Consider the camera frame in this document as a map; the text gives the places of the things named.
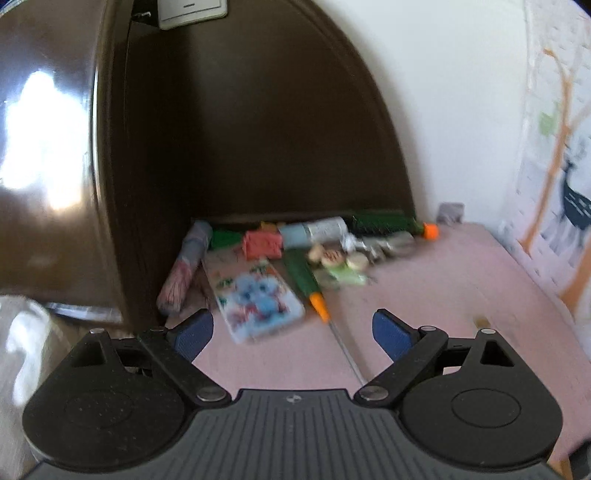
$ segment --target light switch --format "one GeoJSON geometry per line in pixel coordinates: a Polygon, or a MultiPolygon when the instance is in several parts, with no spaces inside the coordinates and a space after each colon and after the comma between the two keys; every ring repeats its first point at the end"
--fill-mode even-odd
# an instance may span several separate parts
{"type": "Polygon", "coordinates": [[[158,0],[158,20],[163,30],[224,17],[227,13],[228,0],[158,0]]]}

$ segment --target blue gripper pad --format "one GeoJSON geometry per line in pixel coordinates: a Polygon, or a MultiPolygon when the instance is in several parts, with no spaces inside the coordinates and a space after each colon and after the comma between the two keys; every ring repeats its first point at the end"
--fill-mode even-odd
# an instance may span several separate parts
{"type": "Polygon", "coordinates": [[[374,313],[372,331],[374,340],[395,362],[404,356],[418,341],[418,332],[399,318],[383,310],[374,313]]]}
{"type": "Polygon", "coordinates": [[[174,350],[193,362],[212,339],[213,316],[208,310],[199,310],[172,329],[170,334],[173,335],[174,350]]]}

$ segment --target deer wall decal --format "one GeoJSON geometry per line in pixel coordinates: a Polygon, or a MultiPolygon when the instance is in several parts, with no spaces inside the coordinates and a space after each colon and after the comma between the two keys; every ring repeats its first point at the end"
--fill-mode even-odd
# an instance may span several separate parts
{"type": "Polygon", "coordinates": [[[569,264],[574,267],[579,260],[585,245],[585,234],[591,226],[591,200],[579,192],[575,192],[569,185],[570,175],[577,168],[577,163],[586,156],[585,142],[581,140],[579,151],[571,160],[572,151],[568,145],[564,151],[564,176],[562,179],[561,191],[561,211],[556,216],[550,226],[541,234],[544,240],[548,240],[551,233],[554,232],[554,238],[549,242],[550,248],[556,255],[560,255],[563,249],[568,248],[578,235],[577,246],[575,247],[569,264]],[[571,223],[570,232],[563,242],[563,231],[565,220],[571,223]]]}

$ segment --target plastic bottle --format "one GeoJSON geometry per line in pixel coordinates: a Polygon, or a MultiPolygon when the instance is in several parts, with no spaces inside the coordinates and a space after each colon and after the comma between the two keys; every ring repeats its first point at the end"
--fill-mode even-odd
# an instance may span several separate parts
{"type": "Polygon", "coordinates": [[[294,223],[279,228],[283,248],[307,248],[313,244],[336,242],[347,233],[347,224],[341,217],[327,218],[310,223],[294,223]]]}

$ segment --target white wall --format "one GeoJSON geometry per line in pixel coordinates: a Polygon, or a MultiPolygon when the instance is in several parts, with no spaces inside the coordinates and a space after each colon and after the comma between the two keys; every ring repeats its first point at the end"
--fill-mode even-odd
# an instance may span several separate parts
{"type": "Polygon", "coordinates": [[[417,213],[466,204],[495,230],[518,171],[527,44],[519,0],[316,0],[372,72],[417,213]]]}

